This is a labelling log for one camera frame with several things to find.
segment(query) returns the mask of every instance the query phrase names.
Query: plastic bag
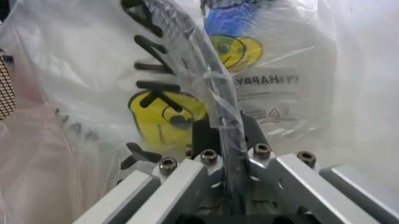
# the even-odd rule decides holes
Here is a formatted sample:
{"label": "plastic bag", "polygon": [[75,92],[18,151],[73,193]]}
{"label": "plastic bag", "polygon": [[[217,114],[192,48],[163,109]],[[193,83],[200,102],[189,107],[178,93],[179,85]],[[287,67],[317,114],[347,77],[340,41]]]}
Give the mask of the plastic bag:
{"label": "plastic bag", "polygon": [[[161,14],[152,18],[153,25],[140,26],[143,8],[134,11],[132,2],[137,1],[20,1],[2,27],[0,46],[15,61],[16,95],[14,113],[0,123],[7,222],[70,223],[131,171],[121,170],[131,155],[126,143],[184,157],[182,145],[191,134],[187,124],[205,116],[204,103],[220,130],[224,154],[232,155],[225,157],[229,193],[245,184],[233,82],[204,30],[175,3],[157,0],[146,2]],[[156,27],[165,32],[163,38]],[[148,46],[159,57],[143,50]],[[155,61],[151,56],[167,62],[155,66],[161,73],[145,71],[148,61]],[[181,92],[142,91],[138,80],[179,84]],[[147,97],[158,106],[140,105]],[[172,102],[194,109],[179,110]],[[148,110],[139,114],[137,104]],[[148,117],[155,113],[156,120]],[[170,142],[160,134],[162,144],[148,139],[157,134],[154,127],[169,134]]]}
{"label": "plastic bag", "polygon": [[328,128],[335,27],[323,0],[206,1],[205,29],[240,107],[278,154],[310,150]]}

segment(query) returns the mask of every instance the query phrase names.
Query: black strip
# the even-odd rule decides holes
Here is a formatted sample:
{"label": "black strip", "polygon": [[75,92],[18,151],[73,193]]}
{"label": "black strip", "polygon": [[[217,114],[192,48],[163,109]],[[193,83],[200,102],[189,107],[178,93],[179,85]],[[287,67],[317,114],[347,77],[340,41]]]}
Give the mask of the black strip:
{"label": "black strip", "polygon": [[140,106],[142,108],[147,108],[152,102],[154,102],[158,98],[158,95],[155,94],[154,92],[150,92],[146,97],[144,97],[140,101]]}
{"label": "black strip", "polygon": [[160,51],[161,53],[167,54],[167,53],[168,53],[168,50],[167,50],[164,46],[162,46],[162,45],[160,45],[160,44],[157,44],[157,43],[155,43],[155,42],[152,42],[152,41],[150,41],[149,39],[147,39],[146,37],[141,36],[141,35],[136,35],[134,39],[135,39],[135,42],[136,42],[140,47],[142,47],[145,51],[147,51],[147,52],[148,52],[149,54],[151,54],[154,58],[156,58],[156,59],[164,66],[164,68],[166,69],[166,71],[167,71],[168,73],[173,74],[172,69],[170,69],[170,67],[169,67],[169,66],[166,64],[166,62],[161,58],[161,56],[158,54],[158,52],[156,52],[156,51],[154,50],[154,48],[155,48],[155,49],[157,49],[158,51]]}
{"label": "black strip", "polygon": [[[140,23],[142,26],[147,28],[149,31],[151,31],[157,37],[163,37],[164,32],[162,31],[162,29],[159,26],[156,26],[152,23],[152,14],[149,11],[147,5],[144,3],[143,0],[122,0],[121,6],[122,6],[123,10],[125,11],[125,13],[128,16],[130,16],[133,20]],[[138,16],[130,11],[131,8],[139,7],[139,6],[141,6],[142,9],[144,10],[143,13],[146,16],[145,19],[142,19],[140,16]]]}
{"label": "black strip", "polygon": [[159,97],[161,100],[163,100],[167,105],[169,105],[171,108],[173,108],[176,112],[182,112],[183,107],[176,103],[173,99],[169,98],[162,92],[154,91],[154,94],[156,94],[157,97]]}
{"label": "black strip", "polygon": [[157,91],[180,92],[180,86],[176,84],[168,84],[157,81],[138,80],[136,86],[140,89],[149,89]]}
{"label": "black strip", "polygon": [[159,73],[168,73],[174,75],[167,67],[161,64],[144,64],[135,62],[135,69],[144,71],[154,71]]}

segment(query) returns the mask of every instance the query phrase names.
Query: black mesh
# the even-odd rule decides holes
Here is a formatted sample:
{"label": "black mesh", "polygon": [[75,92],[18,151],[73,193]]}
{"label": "black mesh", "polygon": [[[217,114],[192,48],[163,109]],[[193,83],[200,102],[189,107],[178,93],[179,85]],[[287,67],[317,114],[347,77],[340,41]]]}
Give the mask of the black mesh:
{"label": "black mesh", "polygon": [[4,57],[0,57],[0,120],[10,115],[15,108],[14,87],[11,77],[4,63]]}

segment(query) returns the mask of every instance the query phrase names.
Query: bolt head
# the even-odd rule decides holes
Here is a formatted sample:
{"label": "bolt head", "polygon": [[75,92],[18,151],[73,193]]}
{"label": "bolt head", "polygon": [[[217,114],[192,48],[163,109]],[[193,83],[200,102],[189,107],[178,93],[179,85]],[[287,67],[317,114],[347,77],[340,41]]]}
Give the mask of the bolt head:
{"label": "bolt head", "polygon": [[270,158],[270,146],[264,143],[258,143],[254,146],[254,156],[259,159],[266,160]]}
{"label": "bolt head", "polygon": [[207,166],[214,165],[217,159],[218,154],[213,149],[205,149],[201,152],[201,162]]}
{"label": "bolt head", "polygon": [[185,156],[187,158],[191,158],[192,157],[192,145],[186,145],[185,146]]}
{"label": "bolt head", "polygon": [[164,158],[159,162],[159,172],[164,176],[169,176],[178,167],[178,162],[170,157]]}
{"label": "bolt head", "polygon": [[298,159],[308,165],[310,168],[314,168],[316,164],[316,156],[308,151],[300,151],[297,153]]}

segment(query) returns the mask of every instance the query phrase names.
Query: smiley face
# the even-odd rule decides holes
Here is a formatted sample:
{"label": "smiley face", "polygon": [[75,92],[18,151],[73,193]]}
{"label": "smiley face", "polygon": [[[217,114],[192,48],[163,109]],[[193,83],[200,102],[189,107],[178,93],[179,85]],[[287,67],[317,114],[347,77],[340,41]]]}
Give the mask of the smiley face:
{"label": "smiley face", "polygon": [[161,98],[143,104],[151,94],[142,91],[135,94],[128,107],[133,113],[137,128],[147,144],[147,151],[162,152],[178,150],[184,152],[192,141],[192,124],[207,114],[205,104],[185,93],[164,91],[180,108],[176,109]]}
{"label": "smiley face", "polygon": [[212,45],[229,71],[238,71],[262,56],[262,45],[250,37],[210,35]]}

